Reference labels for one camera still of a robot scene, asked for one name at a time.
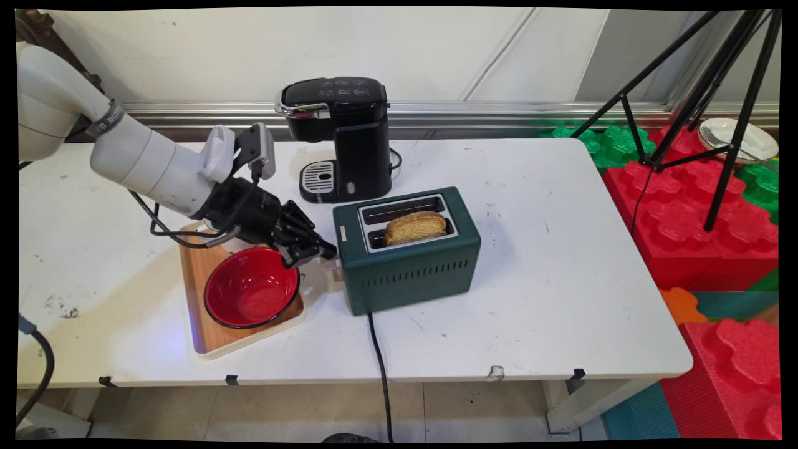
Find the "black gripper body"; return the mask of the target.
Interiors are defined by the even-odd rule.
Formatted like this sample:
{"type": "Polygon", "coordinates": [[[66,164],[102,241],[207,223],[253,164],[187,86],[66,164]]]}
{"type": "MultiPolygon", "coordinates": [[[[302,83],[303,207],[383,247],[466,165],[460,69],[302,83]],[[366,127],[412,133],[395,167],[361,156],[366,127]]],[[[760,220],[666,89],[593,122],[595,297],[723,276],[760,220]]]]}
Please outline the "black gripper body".
{"type": "Polygon", "coordinates": [[[282,210],[279,199],[242,177],[213,188],[208,197],[208,221],[219,229],[234,215],[240,201],[243,206],[230,228],[240,227],[238,238],[248,243],[274,244],[272,233],[282,210]]]}

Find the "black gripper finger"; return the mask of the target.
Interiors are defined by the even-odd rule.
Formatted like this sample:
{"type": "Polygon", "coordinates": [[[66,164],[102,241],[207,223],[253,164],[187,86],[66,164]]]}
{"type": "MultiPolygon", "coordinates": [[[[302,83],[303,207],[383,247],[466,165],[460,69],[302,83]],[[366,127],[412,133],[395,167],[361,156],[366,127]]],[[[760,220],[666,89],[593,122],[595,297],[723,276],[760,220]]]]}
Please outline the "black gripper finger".
{"type": "Polygon", "coordinates": [[[281,234],[318,239],[321,244],[318,258],[334,259],[337,256],[337,248],[315,232],[315,224],[294,201],[287,201],[281,207],[281,234]]]}
{"type": "Polygon", "coordinates": [[[282,266],[296,268],[316,258],[321,253],[321,244],[315,238],[274,234],[274,247],[281,254],[282,266]]]}

